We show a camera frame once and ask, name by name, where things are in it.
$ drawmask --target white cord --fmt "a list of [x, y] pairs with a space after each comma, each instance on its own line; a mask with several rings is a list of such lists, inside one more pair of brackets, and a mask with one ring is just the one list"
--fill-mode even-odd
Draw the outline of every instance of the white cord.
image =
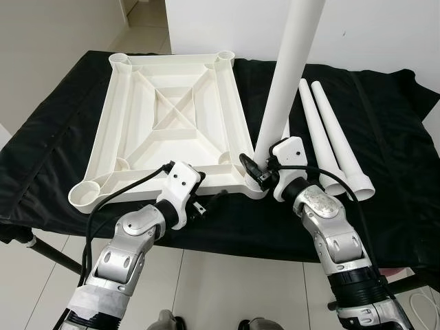
[[429, 329], [429, 328], [426, 326], [425, 322], [421, 320], [421, 317], [420, 317], [419, 314], [415, 311], [415, 308], [414, 308], [413, 298], [416, 297], [416, 296], [424, 297], [427, 301], [429, 301], [429, 303], [431, 304], [431, 306], [434, 307], [434, 310], [435, 310], [435, 324], [434, 324], [434, 330], [440, 330], [440, 308], [439, 308], [439, 306], [437, 306], [437, 304], [436, 304], [435, 302], [433, 302], [433, 301], [431, 300], [431, 298], [429, 298], [429, 297], [428, 297], [423, 291], [421, 291], [420, 294], [417, 293], [417, 294], [412, 294], [412, 295], [410, 296], [410, 306], [411, 306], [411, 309], [412, 309], [412, 311], [414, 312], [414, 314], [416, 315], [416, 317], [419, 319], [421, 325], [423, 325], [423, 327], [424, 327], [426, 330], [431, 330], [431, 329]]

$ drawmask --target tiled floor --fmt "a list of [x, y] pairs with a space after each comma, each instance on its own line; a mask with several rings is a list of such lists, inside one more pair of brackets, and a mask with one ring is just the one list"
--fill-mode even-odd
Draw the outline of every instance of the tiled floor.
[[[129, 14], [130, 29], [112, 50], [170, 54], [163, 0], [138, 3]], [[35, 233], [79, 261], [84, 239], [36, 230]], [[97, 240], [94, 256], [107, 240]], [[51, 329], [64, 310], [78, 276], [18, 243], [0, 245], [0, 328]], [[440, 304], [440, 294], [434, 295]], [[399, 300], [417, 330], [423, 329], [409, 307]], [[161, 309], [183, 316], [189, 330], [235, 330], [244, 318], [271, 318], [286, 329], [341, 329], [327, 279], [318, 264], [224, 256], [154, 247], [147, 256], [121, 330], [146, 329]], [[422, 299], [415, 306], [428, 326], [434, 311]]]

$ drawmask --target black tablecloth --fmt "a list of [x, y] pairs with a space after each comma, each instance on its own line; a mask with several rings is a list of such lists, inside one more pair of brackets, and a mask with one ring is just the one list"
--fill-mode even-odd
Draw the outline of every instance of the black tablecloth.
[[[0, 222], [83, 235], [87, 215], [67, 201], [84, 176], [111, 75], [110, 53], [87, 52], [14, 135], [0, 154]], [[255, 144], [272, 80], [274, 62], [235, 60], [234, 74]], [[439, 269], [440, 159], [421, 124], [439, 95], [415, 82], [414, 74], [349, 72], [308, 65], [303, 76], [320, 80], [364, 172], [376, 188], [362, 202], [379, 264]], [[303, 108], [296, 98], [291, 135], [304, 142], [316, 165]], [[202, 197], [206, 202], [209, 197]], [[361, 236], [358, 215], [345, 196], [349, 221]], [[114, 203], [96, 217], [114, 222], [148, 201]], [[311, 237], [290, 205], [269, 194], [221, 197], [209, 217], [169, 231], [159, 245], [224, 254], [316, 261]]]

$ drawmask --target white plastic table top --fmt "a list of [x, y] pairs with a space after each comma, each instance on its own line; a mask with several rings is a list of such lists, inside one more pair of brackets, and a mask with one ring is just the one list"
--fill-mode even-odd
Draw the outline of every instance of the white plastic table top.
[[[258, 199], [239, 154], [253, 156], [232, 66], [234, 53], [109, 57], [113, 68], [84, 179], [69, 192], [83, 213], [162, 164], [183, 161], [206, 178], [197, 194], [226, 189]], [[165, 174], [112, 202], [155, 199]]]

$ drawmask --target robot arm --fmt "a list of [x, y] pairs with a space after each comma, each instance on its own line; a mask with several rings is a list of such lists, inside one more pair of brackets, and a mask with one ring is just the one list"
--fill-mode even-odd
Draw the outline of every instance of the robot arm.
[[403, 309], [389, 298], [378, 279], [361, 239], [345, 216], [342, 203], [310, 184], [303, 169], [280, 165], [307, 165], [299, 137], [275, 144], [267, 160], [269, 171], [257, 171], [247, 156], [241, 160], [260, 187], [274, 188], [277, 201], [286, 201], [313, 238], [315, 249], [338, 303], [345, 329], [413, 329]]
[[176, 162], [154, 205], [130, 212], [115, 225], [115, 235], [102, 250], [85, 285], [78, 287], [62, 330], [119, 327], [133, 295], [146, 253], [168, 228], [186, 224], [186, 204], [204, 178], [191, 166]]

